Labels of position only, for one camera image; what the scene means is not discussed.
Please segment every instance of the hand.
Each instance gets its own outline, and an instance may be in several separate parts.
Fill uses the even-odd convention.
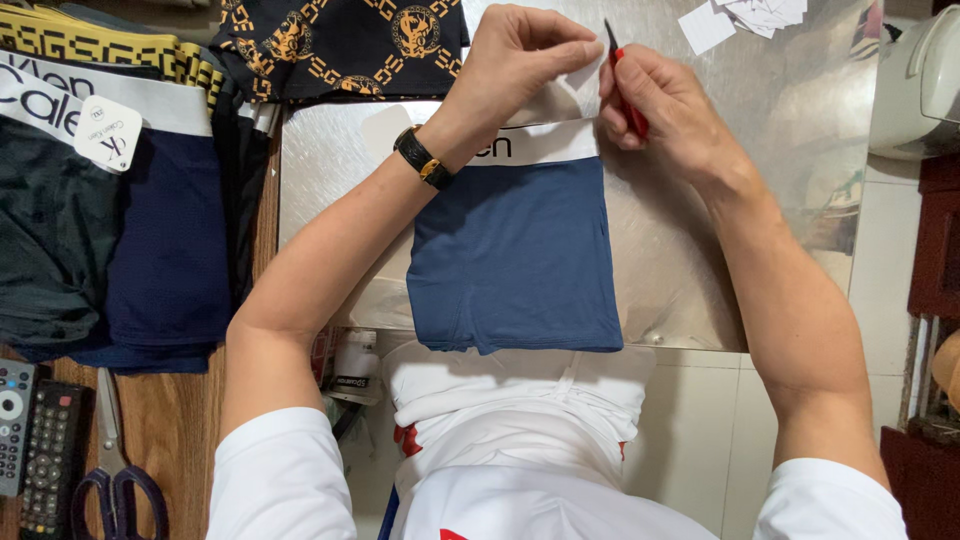
[[[717,114],[688,65],[662,57],[643,45],[623,48],[624,57],[600,70],[600,117],[610,140],[624,150],[648,141],[627,129],[621,100],[650,121],[649,144],[660,151],[669,172],[694,187],[726,182],[734,175],[755,175],[754,166]]]
[[[456,83],[418,138],[448,169],[459,170],[544,85],[601,54],[593,32],[557,12],[494,4],[480,19]]]

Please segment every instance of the person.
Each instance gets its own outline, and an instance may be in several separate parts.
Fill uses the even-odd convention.
[[[456,172],[547,82],[603,48],[556,12],[491,6],[456,84],[417,138]],[[850,305],[791,235],[693,70],[642,45],[624,53],[615,69],[601,69],[600,129],[624,151],[646,147],[700,194],[777,413],[775,470],[754,538],[906,538],[874,441]],[[647,140],[628,130],[621,100],[649,119]],[[256,283],[228,330],[207,538],[356,537],[308,348],[436,193],[394,152],[307,224]],[[481,357],[417,343],[388,355],[385,380],[410,455],[396,477],[390,537],[714,538],[617,485],[620,443],[636,436],[650,356],[627,347]]]

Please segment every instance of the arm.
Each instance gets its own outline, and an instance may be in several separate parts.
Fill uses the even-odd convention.
[[[459,170],[543,85],[599,56],[595,40],[556,12],[490,7],[456,84],[418,139]],[[310,372],[314,336],[436,193],[394,153],[277,254],[227,331],[221,438],[270,411],[323,409]]]
[[[774,467],[795,457],[819,457],[889,488],[850,304],[787,228],[692,69],[628,45],[615,73],[604,66],[601,97],[609,137],[625,150],[646,146],[628,132],[618,109],[620,99],[627,99],[650,120],[651,151],[707,205],[751,357],[777,413]]]

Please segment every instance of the wristwatch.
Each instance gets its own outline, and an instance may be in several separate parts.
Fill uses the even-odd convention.
[[[453,184],[453,175],[417,140],[415,133],[422,126],[423,124],[417,124],[404,130],[396,138],[394,150],[400,152],[414,170],[420,173],[421,180],[443,191]]]

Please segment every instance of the black underwear with gold pattern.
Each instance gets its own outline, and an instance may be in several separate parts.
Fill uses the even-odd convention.
[[[222,0],[210,44],[251,101],[443,98],[469,45],[461,0]]]

